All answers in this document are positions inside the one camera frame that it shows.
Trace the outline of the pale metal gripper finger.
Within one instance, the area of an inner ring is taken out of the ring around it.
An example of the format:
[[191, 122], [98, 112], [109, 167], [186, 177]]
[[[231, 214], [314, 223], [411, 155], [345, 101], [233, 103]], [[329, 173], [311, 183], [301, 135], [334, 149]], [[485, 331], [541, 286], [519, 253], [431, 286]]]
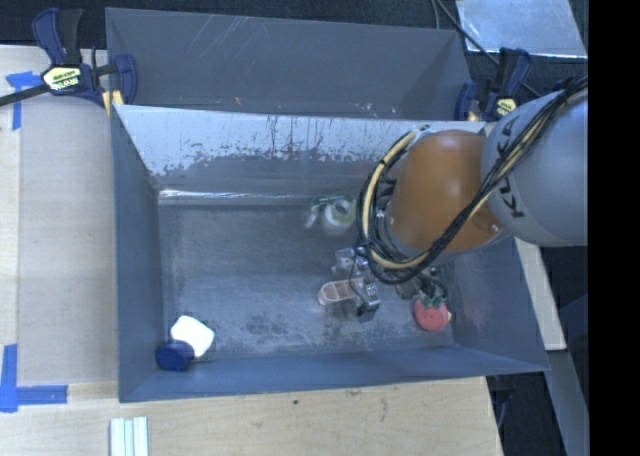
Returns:
[[318, 303], [334, 314], [355, 314], [364, 304], [362, 297], [348, 280], [329, 281], [317, 293]]
[[352, 248], [338, 249], [335, 254], [335, 263], [332, 266], [333, 274], [349, 274], [355, 264], [355, 253]]

